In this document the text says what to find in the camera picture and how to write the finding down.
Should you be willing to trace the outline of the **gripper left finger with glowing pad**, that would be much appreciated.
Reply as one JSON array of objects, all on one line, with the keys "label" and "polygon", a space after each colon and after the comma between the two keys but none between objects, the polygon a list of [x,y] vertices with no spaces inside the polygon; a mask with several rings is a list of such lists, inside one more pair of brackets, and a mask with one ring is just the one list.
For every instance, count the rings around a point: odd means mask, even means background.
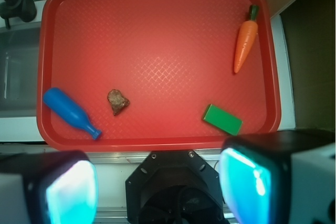
[{"label": "gripper left finger with glowing pad", "polygon": [[1,153],[1,223],[93,223],[97,205],[84,152]]}]

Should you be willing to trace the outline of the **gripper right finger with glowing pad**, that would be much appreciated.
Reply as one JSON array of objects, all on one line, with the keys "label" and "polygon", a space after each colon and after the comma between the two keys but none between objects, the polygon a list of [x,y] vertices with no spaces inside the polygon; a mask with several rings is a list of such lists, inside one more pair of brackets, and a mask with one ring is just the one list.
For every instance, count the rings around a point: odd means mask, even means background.
[{"label": "gripper right finger with glowing pad", "polygon": [[224,202],[239,223],[335,223],[335,133],[286,130],[224,141]]}]

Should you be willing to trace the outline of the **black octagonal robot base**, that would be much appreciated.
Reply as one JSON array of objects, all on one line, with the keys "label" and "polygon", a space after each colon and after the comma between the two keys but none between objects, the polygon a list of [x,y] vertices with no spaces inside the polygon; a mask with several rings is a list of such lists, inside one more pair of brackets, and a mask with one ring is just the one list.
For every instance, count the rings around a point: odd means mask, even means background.
[{"label": "black octagonal robot base", "polygon": [[151,152],[125,181],[129,223],[228,223],[219,173],[194,151]]}]

